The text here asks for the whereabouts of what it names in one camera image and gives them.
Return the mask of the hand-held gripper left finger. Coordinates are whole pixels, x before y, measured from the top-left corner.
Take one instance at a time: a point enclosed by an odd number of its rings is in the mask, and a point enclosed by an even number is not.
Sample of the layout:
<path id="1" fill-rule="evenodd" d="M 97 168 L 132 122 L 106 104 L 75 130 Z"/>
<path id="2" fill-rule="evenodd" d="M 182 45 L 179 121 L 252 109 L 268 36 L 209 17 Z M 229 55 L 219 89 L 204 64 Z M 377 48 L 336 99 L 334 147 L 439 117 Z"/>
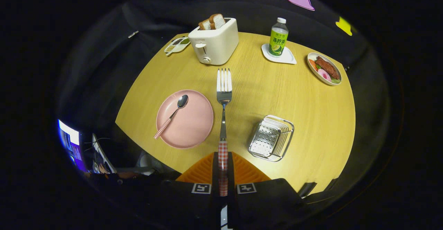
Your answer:
<path id="1" fill-rule="evenodd" d="M 168 230 L 220 230 L 218 154 L 202 158 L 183 174 L 184 181 L 163 181 L 158 220 Z"/>

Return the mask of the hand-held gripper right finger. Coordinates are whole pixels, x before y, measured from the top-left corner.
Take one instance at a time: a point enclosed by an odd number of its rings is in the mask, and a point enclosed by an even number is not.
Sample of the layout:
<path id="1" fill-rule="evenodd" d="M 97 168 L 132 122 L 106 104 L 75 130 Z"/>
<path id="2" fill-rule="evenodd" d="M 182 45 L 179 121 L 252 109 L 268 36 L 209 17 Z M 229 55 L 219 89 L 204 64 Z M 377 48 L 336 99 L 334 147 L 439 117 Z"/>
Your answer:
<path id="1" fill-rule="evenodd" d="M 283 178 L 235 183 L 234 153 L 228 155 L 227 223 L 235 230 L 292 230 L 310 207 Z"/>

